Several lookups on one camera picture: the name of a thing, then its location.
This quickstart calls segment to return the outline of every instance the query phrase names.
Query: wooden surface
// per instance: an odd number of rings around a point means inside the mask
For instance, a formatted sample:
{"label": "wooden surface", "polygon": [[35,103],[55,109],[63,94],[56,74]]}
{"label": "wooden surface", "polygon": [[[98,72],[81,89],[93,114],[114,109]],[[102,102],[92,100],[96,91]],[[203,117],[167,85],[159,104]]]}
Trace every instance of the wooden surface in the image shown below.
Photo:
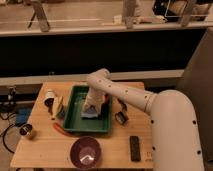
{"label": "wooden surface", "polygon": [[[67,106],[73,85],[79,82],[47,82],[44,83],[33,107],[28,123],[37,131],[33,140],[21,138],[13,156],[11,167],[20,168],[75,168],[70,160],[72,144],[80,137],[67,137],[53,128],[54,122],[43,104],[47,89],[53,89],[57,95],[63,96],[63,104]],[[128,83],[131,86],[144,88],[143,83]],[[148,115],[128,105],[129,121],[121,126],[115,121],[114,114],[121,107],[113,98],[112,130],[108,135],[94,135],[101,145],[102,157],[98,168],[152,168],[151,157],[151,130]],[[141,161],[130,160],[129,136],[137,135],[140,138]]]}

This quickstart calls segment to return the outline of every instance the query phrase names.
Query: sponge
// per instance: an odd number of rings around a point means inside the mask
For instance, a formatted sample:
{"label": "sponge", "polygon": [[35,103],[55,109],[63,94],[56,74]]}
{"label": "sponge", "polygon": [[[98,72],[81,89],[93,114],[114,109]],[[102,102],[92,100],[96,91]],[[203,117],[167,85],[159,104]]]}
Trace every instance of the sponge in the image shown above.
{"label": "sponge", "polygon": [[24,109],[19,109],[18,113],[16,114],[16,126],[21,126],[25,123],[27,123],[27,120],[30,116],[31,113],[31,108],[24,108]]}
{"label": "sponge", "polygon": [[97,118],[99,116],[94,106],[90,106],[86,111],[81,112],[82,118]]}

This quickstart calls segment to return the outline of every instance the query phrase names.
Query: wire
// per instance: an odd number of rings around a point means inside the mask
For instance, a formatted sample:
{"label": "wire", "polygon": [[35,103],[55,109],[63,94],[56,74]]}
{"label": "wire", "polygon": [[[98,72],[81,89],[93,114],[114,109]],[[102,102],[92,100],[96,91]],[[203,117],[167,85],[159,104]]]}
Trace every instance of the wire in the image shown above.
{"label": "wire", "polygon": [[2,137],[3,133],[4,133],[4,131],[0,134],[0,137]]}
{"label": "wire", "polygon": [[9,120],[9,119],[13,118],[14,115],[16,115],[16,113],[14,113],[14,112],[13,112],[13,113],[6,113],[6,114],[7,114],[7,116],[4,117],[3,114],[0,113],[0,118],[1,118],[2,120]]}
{"label": "wire", "polygon": [[6,137],[6,135],[7,135],[7,132],[8,132],[11,128],[13,128],[14,126],[15,126],[14,124],[9,125],[9,126],[5,129],[5,131],[3,132],[3,135],[2,135],[2,141],[3,141],[4,147],[6,148],[7,151],[9,151],[9,152],[12,153],[12,154],[14,154],[14,151],[11,150],[11,149],[7,146],[7,144],[6,144],[6,142],[5,142],[5,137]]}

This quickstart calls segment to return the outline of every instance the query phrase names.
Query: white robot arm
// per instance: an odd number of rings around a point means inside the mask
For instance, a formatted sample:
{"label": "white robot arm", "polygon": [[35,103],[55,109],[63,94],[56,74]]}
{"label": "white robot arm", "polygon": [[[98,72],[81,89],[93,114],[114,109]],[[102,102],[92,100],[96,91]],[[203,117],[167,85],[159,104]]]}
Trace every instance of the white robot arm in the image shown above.
{"label": "white robot arm", "polygon": [[103,92],[123,100],[151,116],[155,171],[204,171],[194,107],[181,92],[159,94],[110,81],[109,71],[98,70],[87,77],[90,86],[85,108],[99,105]]}

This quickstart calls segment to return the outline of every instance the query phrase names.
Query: bowl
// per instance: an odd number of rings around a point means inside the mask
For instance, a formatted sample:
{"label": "bowl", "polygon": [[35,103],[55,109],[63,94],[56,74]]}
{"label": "bowl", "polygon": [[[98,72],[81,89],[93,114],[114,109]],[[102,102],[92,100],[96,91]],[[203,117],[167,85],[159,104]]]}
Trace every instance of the bowl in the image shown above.
{"label": "bowl", "polygon": [[72,163],[81,170],[95,167],[100,157],[100,144],[95,138],[89,136],[79,138],[70,150]]}

